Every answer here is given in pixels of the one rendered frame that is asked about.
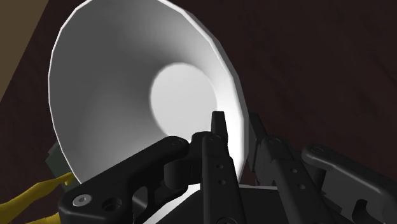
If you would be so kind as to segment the dark green box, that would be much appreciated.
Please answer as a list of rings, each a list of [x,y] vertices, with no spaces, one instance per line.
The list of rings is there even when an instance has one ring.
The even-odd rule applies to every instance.
[[[55,178],[71,172],[58,141],[49,149],[45,162]]]

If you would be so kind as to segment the yellow banana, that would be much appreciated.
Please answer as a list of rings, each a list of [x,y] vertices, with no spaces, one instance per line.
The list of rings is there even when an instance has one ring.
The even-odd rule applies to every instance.
[[[61,184],[70,185],[73,179],[73,173],[68,172],[57,178],[38,182],[15,198],[0,204],[0,224],[11,224],[34,201],[48,195]]]

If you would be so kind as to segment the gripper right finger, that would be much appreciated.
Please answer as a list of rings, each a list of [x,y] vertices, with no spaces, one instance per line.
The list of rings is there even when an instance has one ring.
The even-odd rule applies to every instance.
[[[396,181],[320,144],[298,152],[255,113],[249,134],[249,168],[260,186],[276,188],[285,224],[397,224]]]

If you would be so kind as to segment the white bowl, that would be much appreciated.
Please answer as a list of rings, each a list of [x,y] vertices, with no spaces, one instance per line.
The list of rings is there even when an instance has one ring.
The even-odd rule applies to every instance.
[[[239,77],[219,41],[169,0],[79,5],[52,50],[48,100],[78,186],[165,137],[210,131],[215,111],[240,180],[249,119]]]

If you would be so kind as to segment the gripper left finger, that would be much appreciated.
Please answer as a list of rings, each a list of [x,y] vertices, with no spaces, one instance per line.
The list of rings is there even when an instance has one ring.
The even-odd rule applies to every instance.
[[[165,137],[67,192],[61,224],[246,224],[225,115],[191,141]]]

